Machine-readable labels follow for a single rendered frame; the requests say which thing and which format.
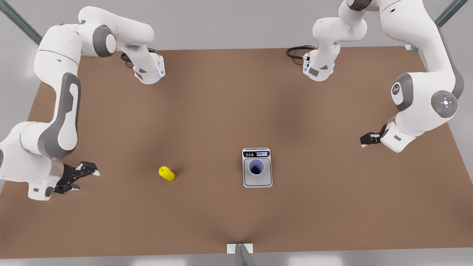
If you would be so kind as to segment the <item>yellow sauce bottle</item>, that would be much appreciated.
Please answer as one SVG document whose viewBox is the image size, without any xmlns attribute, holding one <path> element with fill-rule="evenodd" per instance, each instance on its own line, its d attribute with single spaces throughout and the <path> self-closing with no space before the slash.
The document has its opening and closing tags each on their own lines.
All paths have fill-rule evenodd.
<svg viewBox="0 0 473 266">
<path fill-rule="evenodd" d="M 174 181 L 176 178 L 175 173 L 172 172 L 172 170 L 166 166 L 162 166 L 159 168 L 159 175 L 169 182 Z"/>
</svg>

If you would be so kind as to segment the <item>pale lilac cup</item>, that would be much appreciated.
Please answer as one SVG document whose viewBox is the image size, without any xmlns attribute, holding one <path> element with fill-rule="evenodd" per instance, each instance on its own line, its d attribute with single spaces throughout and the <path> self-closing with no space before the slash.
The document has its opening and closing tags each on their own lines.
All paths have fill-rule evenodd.
<svg viewBox="0 0 473 266">
<path fill-rule="evenodd" d="M 247 169 L 252 177 L 258 177 L 265 171 L 265 163 L 260 159 L 251 159 Z"/>
</svg>

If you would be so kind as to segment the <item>grey digital kitchen scale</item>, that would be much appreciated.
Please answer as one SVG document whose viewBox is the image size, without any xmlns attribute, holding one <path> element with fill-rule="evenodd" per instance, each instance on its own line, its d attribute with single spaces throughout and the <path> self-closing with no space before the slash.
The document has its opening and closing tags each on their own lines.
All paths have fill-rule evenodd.
<svg viewBox="0 0 473 266">
<path fill-rule="evenodd" d="M 251 159 L 260 159 L 265 163 L 265 171 L 258 177 L 252 177 L 247 169 Z M 246 188 L 272 187 L 273 174 L 271 151 L 269 148 L 245 148 L 242 150 L 243 185 Z"/>
</svg>

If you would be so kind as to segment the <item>silver frame post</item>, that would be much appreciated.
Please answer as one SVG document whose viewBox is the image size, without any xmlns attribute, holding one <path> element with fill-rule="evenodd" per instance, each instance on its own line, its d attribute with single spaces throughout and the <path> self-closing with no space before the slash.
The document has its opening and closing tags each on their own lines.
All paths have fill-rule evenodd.
<svg viewBox="0 0 473 266">
<path fill-rule="evenodd" d="M 39 45 L 42 36 L 34 29 L 7 0 L 0 0 L 0 11 L 13 22 L 29 39 Z"/>
<path fill-rule="evenodd" d="M 235 260 L 234 266 L 256 266 L 250 252 L 247 250 L 245 244 L 235 245 Z"/>
<path fill-rule="evenodd" d="M 453 17 L 468 0 L 452 0 L 451 3 L 438 15 L 435 24 L 441 28 L 448 20 Z"/>
</svg>

